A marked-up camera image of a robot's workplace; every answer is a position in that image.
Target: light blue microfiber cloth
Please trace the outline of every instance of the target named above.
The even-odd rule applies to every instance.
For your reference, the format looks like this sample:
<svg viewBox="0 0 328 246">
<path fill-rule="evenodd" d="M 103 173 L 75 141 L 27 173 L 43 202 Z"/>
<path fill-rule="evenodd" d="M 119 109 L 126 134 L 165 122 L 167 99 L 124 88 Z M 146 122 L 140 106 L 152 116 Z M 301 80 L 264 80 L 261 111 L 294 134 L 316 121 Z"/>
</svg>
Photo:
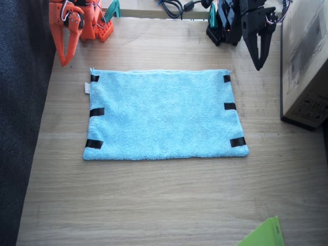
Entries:
<svg viewBox="0 0 328 246">
<path fill-rule="evenodd" d="M 227 70 L 91 69 L 85 160 L 249 154 Z"/>
</svg>

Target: cardboard box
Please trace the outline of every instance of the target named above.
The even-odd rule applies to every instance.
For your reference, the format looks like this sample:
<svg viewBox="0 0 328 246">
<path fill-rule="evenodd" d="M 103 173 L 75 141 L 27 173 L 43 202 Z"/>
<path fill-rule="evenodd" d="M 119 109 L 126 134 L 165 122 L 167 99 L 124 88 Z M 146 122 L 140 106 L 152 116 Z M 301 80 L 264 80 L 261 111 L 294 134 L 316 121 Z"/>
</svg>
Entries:
<svg viewBox="0 0 328 246">
<path fill-rule="evenodd" d="M 281 120 L 314 130 L 328 117 L 328 0 L 293 1 L 281 27 Z"/>
</svg>

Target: dark carpet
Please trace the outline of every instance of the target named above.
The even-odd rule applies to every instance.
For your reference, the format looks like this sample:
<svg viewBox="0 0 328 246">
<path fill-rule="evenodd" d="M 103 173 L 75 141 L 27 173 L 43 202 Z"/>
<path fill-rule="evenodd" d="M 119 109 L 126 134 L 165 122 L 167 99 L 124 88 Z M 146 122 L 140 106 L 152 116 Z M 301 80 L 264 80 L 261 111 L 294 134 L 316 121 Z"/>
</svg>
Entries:
<svg viewBox="0 0 328 246">
<path fill-rule="evenodd" d="M 48 0 L 1 2 L 0 245 L 15 245 L 55 46 Z"/>
</svg>

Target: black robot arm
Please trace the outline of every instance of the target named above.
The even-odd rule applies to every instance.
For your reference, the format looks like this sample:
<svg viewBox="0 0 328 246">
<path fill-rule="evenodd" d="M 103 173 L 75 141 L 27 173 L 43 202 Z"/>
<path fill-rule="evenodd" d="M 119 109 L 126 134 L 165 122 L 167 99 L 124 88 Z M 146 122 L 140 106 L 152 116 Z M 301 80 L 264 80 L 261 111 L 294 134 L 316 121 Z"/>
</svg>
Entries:
<svg viewBox="0 0 328 246">
<path fill-rule="evenodd" d="M 255 68 L 259 71 L 269 54 L 271 37 L 278 16 L 275 7 L 264 8 L 266 0 L 219 0 L 218 9 L 212 3 L 207 35 L 219 46 L 221 42 L 234 46 L 243 37 Z M 260 57 L 257 36 L 261 37 Z"/>
</svg>

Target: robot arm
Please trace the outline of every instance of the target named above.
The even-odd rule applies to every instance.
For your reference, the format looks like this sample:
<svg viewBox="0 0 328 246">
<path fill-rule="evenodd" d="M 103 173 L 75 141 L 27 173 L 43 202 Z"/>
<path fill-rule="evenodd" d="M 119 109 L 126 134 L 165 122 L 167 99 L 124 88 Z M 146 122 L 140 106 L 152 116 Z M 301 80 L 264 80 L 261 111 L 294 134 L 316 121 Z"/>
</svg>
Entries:
<svg viewBox="0 0 328 246">
<path fill-rule="evenodd" d="M 61 65 L 66 66 L 74 57 L 79 38 L 99 38 L 105 42 L 113 32 L 112 16 L 120 17 L 119 1 L 114 0 L 103 13 L 101 0 L 50 0 L 49 25 Z M 63 29 L 70 30 L 67 54 L 64 54 Z"/>
<path fill-rule="evenodd" d="M 211 3 L 207 35 L 219 46 L 236 46 L 243 37 L 255 68 L 259 71 L 269 54 L 270 43 L 279 22 L 276 8 L 264 8 L 266 0 L 218 0 L 218 10 Z M 260 57 L 257 35 L 261 37 Z"/>
</svg>

